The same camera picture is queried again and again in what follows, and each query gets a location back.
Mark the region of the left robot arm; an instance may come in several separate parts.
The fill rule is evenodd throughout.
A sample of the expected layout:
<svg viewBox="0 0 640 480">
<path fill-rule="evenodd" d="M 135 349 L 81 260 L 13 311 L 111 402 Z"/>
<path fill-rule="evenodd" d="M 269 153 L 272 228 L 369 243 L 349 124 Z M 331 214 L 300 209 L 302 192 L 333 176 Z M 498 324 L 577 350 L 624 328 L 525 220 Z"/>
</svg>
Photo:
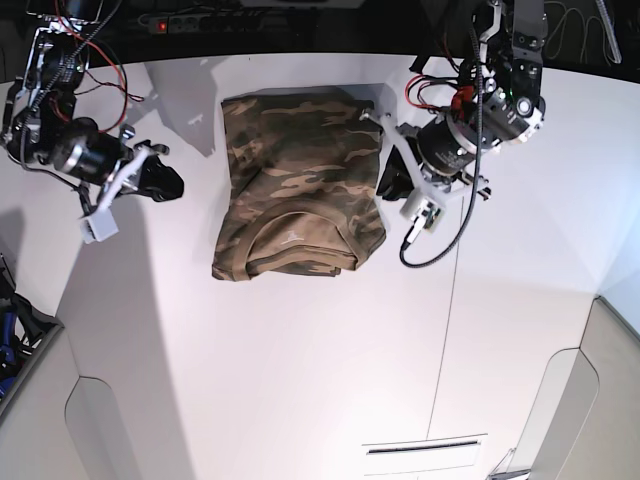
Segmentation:
<svg viewBox="0 0 640 480">
<path fill-rule="evenodd" d="M 393 147 L 376 194 L 386 201 L 408 197 L 418 186 L 408 163 L 426 184 L 451 193 L 455 184 L 476 186 L 483 200 L 491 189 L 468 172 L 478 153 L 526 142 L 542 126 L 542 48 L 547 20 L 541 1 L 484 1 L 473 12 L 477 47 L 452 67 L 454 76 L 423 73 L 427 58 L 416 59 L 404 90 L 407 103 L 433 114 L 423 127 L 403 124 L 397 132 L 409 154 Z"/>
</svg>

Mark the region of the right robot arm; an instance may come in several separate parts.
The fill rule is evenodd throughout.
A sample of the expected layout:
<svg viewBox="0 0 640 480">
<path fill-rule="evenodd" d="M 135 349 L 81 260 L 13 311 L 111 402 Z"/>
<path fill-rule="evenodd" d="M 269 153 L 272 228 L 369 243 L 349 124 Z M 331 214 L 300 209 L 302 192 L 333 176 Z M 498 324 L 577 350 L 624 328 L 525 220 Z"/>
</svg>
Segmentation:
<svg viewBox="0 0 640 480">
<path fill-rule="evenodd" d="M 131 98 L 122 63 L 95 38 L 115 17 L 118 1 L 29 1 L 28 14 L 39 21 L 25 58 L 23 74 L 9 89 L 1 124 L 1 145 L 24 171 L 47 175 L 74 191 L 85 216 L 106 210 L 114 199 L 137 195 L 155 202 L 184 194 L 184 181 L 162 163 L 168 146 L 135 135 L 120 116 L 117 134 L 89 117 L 75 116 L 90 55 L 114 68 L 116 88 Z"/>
</svg>

